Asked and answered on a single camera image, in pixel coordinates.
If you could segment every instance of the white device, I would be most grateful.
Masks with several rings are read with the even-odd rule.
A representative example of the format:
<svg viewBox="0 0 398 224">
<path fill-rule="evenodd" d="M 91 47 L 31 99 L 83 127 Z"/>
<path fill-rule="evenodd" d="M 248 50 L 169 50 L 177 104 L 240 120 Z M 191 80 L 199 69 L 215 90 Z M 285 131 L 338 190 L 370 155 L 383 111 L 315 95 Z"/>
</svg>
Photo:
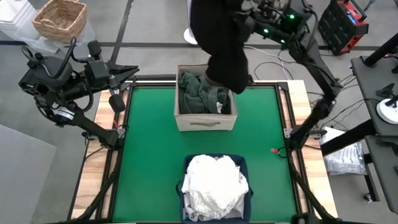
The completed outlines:
<svg viewBox="0 0 398 224">
<path fill-rule="evenodd" d="M 398 106 L 394 108 L 394 104 L 387 106 L 386 103 L 391 99 L 382 100 L 377 104 L 377 113 L 385 122 L 390 124 L 398 124 Z"/>
</svg>

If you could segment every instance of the dark green towel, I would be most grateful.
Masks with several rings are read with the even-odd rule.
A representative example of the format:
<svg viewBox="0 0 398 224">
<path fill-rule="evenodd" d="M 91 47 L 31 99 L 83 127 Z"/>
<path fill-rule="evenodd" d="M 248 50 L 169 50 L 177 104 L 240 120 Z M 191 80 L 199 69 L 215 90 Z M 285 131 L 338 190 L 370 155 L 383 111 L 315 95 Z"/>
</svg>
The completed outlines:
<svg viewBox="0 0 398 224">
<path fill-rule="evenodd" d="M 205 77 L 182 72 L 178 78 L 180 114 L 218 114 L 217 102 L 222 104 L 221 113 L 228 105 L 228 90 L 209 86 Z"/>
</svg>

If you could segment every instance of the green cloth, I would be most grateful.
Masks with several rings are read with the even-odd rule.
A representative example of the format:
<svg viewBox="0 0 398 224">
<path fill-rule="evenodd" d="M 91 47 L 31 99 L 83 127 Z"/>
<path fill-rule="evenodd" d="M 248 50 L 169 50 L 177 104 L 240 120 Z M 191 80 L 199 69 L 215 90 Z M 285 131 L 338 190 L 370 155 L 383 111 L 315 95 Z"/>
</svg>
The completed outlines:
<svg viewBox="0 0 398 224">
<path fill-rule="evenodd" d="M 222 104 L 221 112 L 228 104 L 228 90 L 209 86 L 204 76 L 182 72 L 178 78 L 178 103 L 180 114 L 218 114 L 217 102 Z"/>
<path fill-rule="evenodd" d="M 275 88 L 235 95 L 239 116 L 232 131 L 178 131 L 175 88 L 136 87 L 114 204 L 114 222 L 178 222 L 175 184 L 190 154 L 243 156 L 248 164 L 252 222 L 289 222 L 295 214 L 287 159 L 270 151 L 284 145 Z"/>
</svg>

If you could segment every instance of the blue bin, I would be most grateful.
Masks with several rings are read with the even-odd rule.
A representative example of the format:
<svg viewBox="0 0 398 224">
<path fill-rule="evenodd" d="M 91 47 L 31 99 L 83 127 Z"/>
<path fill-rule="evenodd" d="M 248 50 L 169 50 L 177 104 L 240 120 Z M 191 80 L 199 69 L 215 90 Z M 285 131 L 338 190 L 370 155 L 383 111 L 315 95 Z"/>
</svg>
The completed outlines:
<svg viewBox="0 0 398 224">
<path fill-rule="evenodd" d="M 189 155 L 186 156 L 184 159 L 184 165 L 183 165 L 183 177 L 185 174 L 187 174 L 187 169 L 189 166 L 189 163 L 195 156 L 199 156 L 203 154 L 196 154 L 196 155 Z M 187 219 L 184 219 L 184 214 L 183 214 L 183 209 L 185 208 L 184 205 L 184 199 L 183 199 L 183 193 L 181 191 L 182 183 L 183 180 L 180 180 L 175 189 L 177 191 L 177 195 L 180 197 L 180 219 L 181 222 L 184 224 L 195 224 L 195 223 L 206 223 L 206 224 L 219 224 L 219 223 L 228 223 L 228 224 L 248 224 L 250 222 L 250 216 L 251 216 L 251 197 L 253 196 L 253 191 L 250 188 L 249 184 L 249 174 L 248 174 L 248 166 L 246 165 L 246 160 L 237 155 L 231 155 L 231 154 L 219 154 L 219 153 L 209 153 L 205 154 L 207 156 L 211 157 L 222 157 L 222 156 L 229 156 L 237 166 L 240 166 L 240 171 L 242 175 L 246 178 L 248 185 L 249 185 L 249 192 L 245 194 L 244 196 L 244 210 L 243 210 L 243 219 L 242 218 L 222 218 L 220 220 L 210 220 L 210 221 L 197 221 L 193 222 L 191 221 L 188 217 Z"/>
</svg>

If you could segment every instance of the wooden table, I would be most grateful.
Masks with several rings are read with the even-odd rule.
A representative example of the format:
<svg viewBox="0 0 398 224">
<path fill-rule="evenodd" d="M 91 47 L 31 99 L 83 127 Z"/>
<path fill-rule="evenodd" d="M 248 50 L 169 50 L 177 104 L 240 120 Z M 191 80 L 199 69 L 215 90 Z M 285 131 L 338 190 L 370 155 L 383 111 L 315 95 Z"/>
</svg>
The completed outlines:
<svg viewBox="0 0 398 224">
<path fill-rule="evenodd" d="M 292 103 L 295 122 L 296 124 L 301 124 L 304 122 L 306 117 L 311 112 L 304 82 L 302 80 L 292 80 L 292 81 L 287 81 L 287 83 L 289 86 L 290 100 Z M 285 121 L 287 127 L 292 127 L 291 120 L 289 119 L 289 111 L 287 110 L 288 104 L 287 104 L 285 91 L 280 90 L 280 95 L 284 107 L 284 116 L 286 118 Z M 114 112 L 108 103 L 109 97 L 110 94 L 108 91 L 103 91 L 101 93 L 98 110 L 95 116 L 95 123 L 99 124 L 100 126 L 106 129 L 111 129 L 114 124 L 113 121 Z M 124 100 L 125 101 L 127 100 L 127 94 L 124 94 Z M 121 113 L 119 121 L 116 122 L 118 124 L 121 124 L 123 122 L 123 119 L 124 119 L 124 113 Z M 320 147 L 319 142 L 314 139 L 309 139 L 306 144 L 313 147 Z M 97 140 L 90 141 L 86 154 L 88 155 L 93 151 L 97 150 L 98 148 L 100 148 L 100 144 Z M 71 205 L 70 218 L 79 217 L 85 211 L 87 206 L 90 205 L 90 203 L 93 201 L 97 193 L 100 191 L 107 153 L 108 153 L 107 150 L 103 149 L 102 151 L 92 155 L 83 164 L 81 177 L 78 182 L 76 197 Z M 112 152 L 111 171 L 114 168 L 117 153 L 118 153 L 117 151 Z M 331 192 L 325 165 L 323 163 L 322 153 L 317 149 L 304 147 L 302 149 L 302 154 L 305 164 L 305 170 L 307 172 L 307 179 L 311 191 L 317 197 L 319 202 L 326 208 L 326 210 L 334 217 L 337 217 L 333 195 Z M 295 162 L 297 162 L 297 155 L 295 152 L 293 156 Z M 104 207 L 102 212 L 102 217 L 104 218 L 106 217 L 106 214 L 108 214 L 111 188 L 108 190 L 104 200 Z M 306 212 L 307 211 L 306 199 L 300 187 L 298 188 L 299 188 L 302 210 L 303 212 Z"/>
</svg>

